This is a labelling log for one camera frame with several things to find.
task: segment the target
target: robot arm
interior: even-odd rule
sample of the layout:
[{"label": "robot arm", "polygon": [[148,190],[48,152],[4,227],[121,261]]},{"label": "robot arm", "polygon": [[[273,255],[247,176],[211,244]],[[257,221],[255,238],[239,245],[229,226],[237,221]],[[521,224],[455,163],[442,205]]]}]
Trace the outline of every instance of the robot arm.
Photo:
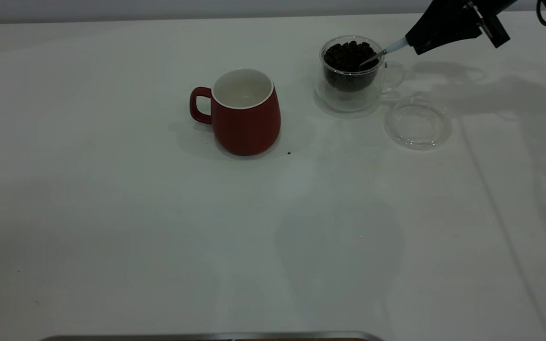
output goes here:
[{"label": "robot arm", "polygon": [[509,35],[496,15],[517,0],[433,0],[427,11],[406,35],[416,54],[433,48],[473,39],[482,29],[499,47],[509,41]]}]

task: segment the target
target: metal spoon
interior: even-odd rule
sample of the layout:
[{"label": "metal spoon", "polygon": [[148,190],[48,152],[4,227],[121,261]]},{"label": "metal spoon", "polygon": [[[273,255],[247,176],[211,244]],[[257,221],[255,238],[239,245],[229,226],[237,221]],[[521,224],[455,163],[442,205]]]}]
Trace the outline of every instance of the metal spoon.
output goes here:
[{"label": "metal spoon", "polygon": [[373,56],[371,56],[370,58],[365,60],[359,66],[361,67],[363,65],[366,65],[366,64],[370,63],[371,61],[377,60],[378,58],[382,57],[384,54],[390,54],[391,52],[396,52],[400,48],[404,48],[406,46],[408,46],[408,41],[406,40],[406,37],[403,37],[402,39],[399,39],[395,43],[387,46],[386,49],[382,50],[381,52],[378,52],[377,54],[373,54]]}]

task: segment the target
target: red mug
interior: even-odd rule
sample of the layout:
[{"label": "red mug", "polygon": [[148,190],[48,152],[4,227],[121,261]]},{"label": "red mug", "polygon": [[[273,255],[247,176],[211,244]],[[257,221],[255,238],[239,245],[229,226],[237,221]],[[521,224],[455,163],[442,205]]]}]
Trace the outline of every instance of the red mug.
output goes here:
[{"label": "red mug", "polygon": [[[210,99],[210,116],[197,110],[197,96]],[[191,93],[190,108],[195,121],[212,125],[218,142],[238,155],[269,149],[282,124],[273,81],[253,69],[227,72],[211,89],[196,87]]]}]

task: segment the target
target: wall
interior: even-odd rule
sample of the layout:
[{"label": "wall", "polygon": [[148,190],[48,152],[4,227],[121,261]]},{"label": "wall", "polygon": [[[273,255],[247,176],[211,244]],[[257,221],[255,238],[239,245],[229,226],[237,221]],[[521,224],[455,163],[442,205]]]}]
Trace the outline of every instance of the wall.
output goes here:
[{"label": "wall", "polygon": [[[422,13],[430,0],[0,0],[0,22]],[[511,9],[535,8],[519,0]]]}]

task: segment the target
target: mug handle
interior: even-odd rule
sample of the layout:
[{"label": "mug handle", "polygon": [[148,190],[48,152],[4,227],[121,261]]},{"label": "mug handle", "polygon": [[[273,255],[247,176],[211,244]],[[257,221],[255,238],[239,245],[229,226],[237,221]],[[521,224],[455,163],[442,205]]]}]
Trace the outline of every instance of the mug handle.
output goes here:
[{"label": "mug handle", "polygon": [[383,92],[391,91],[398,87],[405,76],[403,65],[396,61],[385,63],[385,78],[383,80]]},{"label": "mug handle", "polygon": [[207,87],[196,87],[193,92],[191,92],[191,102],[189,104],[191,117],[195,119],[195,121],[211,125],[212,116],[206,115],[203,112],[200,112],[199,109],[197,109],[197,96],[212,99],[212,91]]}]

